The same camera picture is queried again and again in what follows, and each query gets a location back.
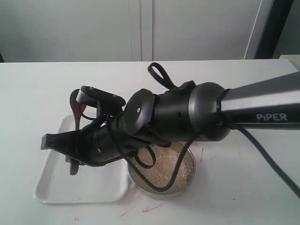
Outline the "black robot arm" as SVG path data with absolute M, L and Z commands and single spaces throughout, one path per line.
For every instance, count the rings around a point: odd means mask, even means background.
M 41 149 L 51 149 L 76 163 L 104 166 L 148 144 L 220 141 L 225 122 L 257 129 L 299 129 L 300 74 L 283 75 L 235 89 L 213 82 L 189 81 L 163 94 L 137 91 L 128 101 L 82 86 L 76 98 L 97 109 L 97 118 L 77 131 L 46 134 Z

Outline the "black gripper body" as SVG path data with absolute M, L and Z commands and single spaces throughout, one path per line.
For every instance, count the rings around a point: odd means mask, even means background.
M 151 112 L 122 112 L 99 116 L 79 131 L 79 162 L 92 167 L 104 166 L 133 156 L 140 148 L 169 142 L 155 133 Z

